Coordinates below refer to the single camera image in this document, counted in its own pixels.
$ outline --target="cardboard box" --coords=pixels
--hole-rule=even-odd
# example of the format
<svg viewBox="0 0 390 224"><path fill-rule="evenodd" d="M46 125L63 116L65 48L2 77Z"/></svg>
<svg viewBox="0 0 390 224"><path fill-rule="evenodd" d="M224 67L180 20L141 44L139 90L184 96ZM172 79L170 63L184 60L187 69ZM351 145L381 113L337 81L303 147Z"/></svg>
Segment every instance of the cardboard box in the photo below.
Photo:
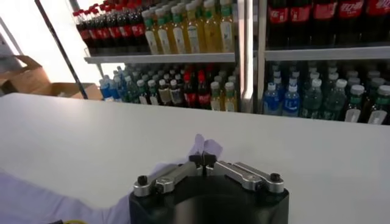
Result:
<svg viewBox="0 0 390 224"><path fill-rule="evenodd" d="M26 64L21 69L0 74L0 89L7 93L31 93L32 91L50 84L42 66L32 58L23 55L11 56Z"/></svg>
<svg viewBox="0 0 390 224"><path fill-rule="evenodd" d="M85 93L90 100L102 100L103 96L99 88L94 83L83 83L82 84ZM79 90L79 86L76 83L51 83L35 91L31 94L44 95L44 96L61 96L67 98L83 99L83 95Z"/></svg>

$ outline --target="metal shelf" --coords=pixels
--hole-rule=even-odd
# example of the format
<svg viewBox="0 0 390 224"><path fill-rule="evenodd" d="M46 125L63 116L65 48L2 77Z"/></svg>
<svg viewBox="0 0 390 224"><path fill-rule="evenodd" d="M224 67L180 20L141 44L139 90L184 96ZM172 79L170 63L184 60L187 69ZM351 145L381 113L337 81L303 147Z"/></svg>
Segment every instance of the metal shelf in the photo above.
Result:
<svg viewBox="0 0 390 224"><path fill-rule="evenodd" d="M169 54L169 55L124 55L85 57L88 64L103 63L208 63L235 62L234 53Z"/></svg>
<svg viewBox="0 0 390 224"><path fill-rule="evenodd" d="M267 61L390 59L390 46L265 51Z"/></svg>

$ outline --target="black bolt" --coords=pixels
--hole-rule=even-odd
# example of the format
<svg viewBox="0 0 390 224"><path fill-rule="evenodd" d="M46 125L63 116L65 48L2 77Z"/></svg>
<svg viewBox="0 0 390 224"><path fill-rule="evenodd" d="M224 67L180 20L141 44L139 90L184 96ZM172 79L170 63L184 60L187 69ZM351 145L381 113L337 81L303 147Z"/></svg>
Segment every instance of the black bolt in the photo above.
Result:
<svg viewBox="0 0 390 224"><path fill-rule="evenodd" d="M141 186L146 185L147 184L147 176L145 176L145 175L139 176L138 179L137 179L137 182Z"/></svg>
<svg viewBox="0 0 390 224"><path fill-rule="evenodd" d="M272 173L271 174L271 181L272 182L279 182L280 181L280 174L279 173Z"/></svg>

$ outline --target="juice bottle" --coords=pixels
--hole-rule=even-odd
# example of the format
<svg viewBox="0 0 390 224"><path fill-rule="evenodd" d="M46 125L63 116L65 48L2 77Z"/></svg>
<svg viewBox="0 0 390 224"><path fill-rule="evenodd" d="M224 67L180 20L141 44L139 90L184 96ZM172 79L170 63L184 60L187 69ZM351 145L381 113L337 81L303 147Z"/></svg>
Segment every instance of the juice bottle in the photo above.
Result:
<svg viewBox="0 0 390 224"><path fill-rule="evenodd" d="M233 16L230 0L221 0L221 15L222 51L234 52Z"/></svg>
<svg viewBox="0 0 390 224"><path fill-rule="evenodd" d="M204 27L207 52L221 52L221 28L219 19L215 13L215 1L205 1L204 7L206 17Z"/></svg>
<svg viewBox="0 0 390 224"><path fill-rule="evenodd" d="M158 37L161 41L161 48L164 54L174 54L175 38L173 36L172 27L166 24L166 15L163 9L157 9L156 15L158 18Z"/></svg>
<svg viewBox="0 0 390 224"><path fill-rule="evenodd" d="M187 24L183 22L182 11L179 6L171 8L173 14L173 34L175 36L177 53L191 53L190 40L188 39Z"/></svg>
<svg viewBox="0 0 390 224"><path fill-rule="evenodd" d="M157 28L153 25L153 18L151 11L146 10L142 12L142 17L145 21L145 37L152 54L162 54L161 41L158 37Z"/></svg>
<svg viewBox="0 0 390 224"><path fill-rule="evenodd" d="M188 38L190 39L191 53L205 53L205 31L201 20L196 19L196 2L191 2L185 6L188 18Z"/></svg>

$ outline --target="white tabletop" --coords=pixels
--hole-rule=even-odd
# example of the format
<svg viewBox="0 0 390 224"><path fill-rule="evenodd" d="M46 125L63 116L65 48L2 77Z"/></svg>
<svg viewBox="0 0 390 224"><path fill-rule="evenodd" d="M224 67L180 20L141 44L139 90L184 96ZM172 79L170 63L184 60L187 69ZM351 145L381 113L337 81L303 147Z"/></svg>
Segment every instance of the white tabletop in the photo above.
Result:
<svg viewBox="0 0 390 224"><path fill-rule="evenodd" d="M10 94L0 98L0 169L101 208L138 175L186 155L195 134L227 161L278 172L290 223L390 220L390 127Z"/></svg>

